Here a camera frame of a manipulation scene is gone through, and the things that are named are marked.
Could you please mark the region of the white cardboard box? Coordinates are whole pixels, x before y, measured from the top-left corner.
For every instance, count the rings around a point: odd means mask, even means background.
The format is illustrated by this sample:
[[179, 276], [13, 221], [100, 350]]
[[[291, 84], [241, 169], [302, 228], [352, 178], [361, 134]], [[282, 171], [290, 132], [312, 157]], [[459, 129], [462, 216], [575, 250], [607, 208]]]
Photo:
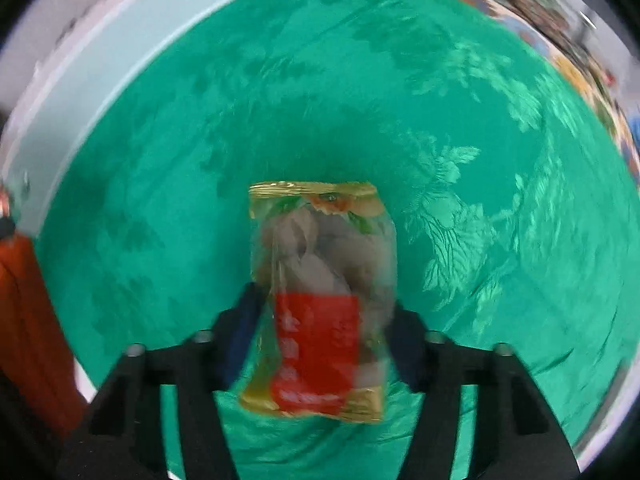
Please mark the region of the white cardboard box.
[[17, 227], [39, 234], [70, 163], [111, 104], [163, 50], [234, 0], [99, 0], [39, 65], [2, 132]]

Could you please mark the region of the gold red chestnut bag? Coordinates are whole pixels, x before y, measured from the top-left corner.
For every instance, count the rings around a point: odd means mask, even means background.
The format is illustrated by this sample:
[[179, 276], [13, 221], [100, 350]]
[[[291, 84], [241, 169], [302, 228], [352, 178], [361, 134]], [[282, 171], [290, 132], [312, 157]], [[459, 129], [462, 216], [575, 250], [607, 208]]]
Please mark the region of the gold red chestnut bag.
[[396, 299], [396, 231], [370, 183], [250, 187], [252, 279], [266, 294], [247, 411], [379, 422]]

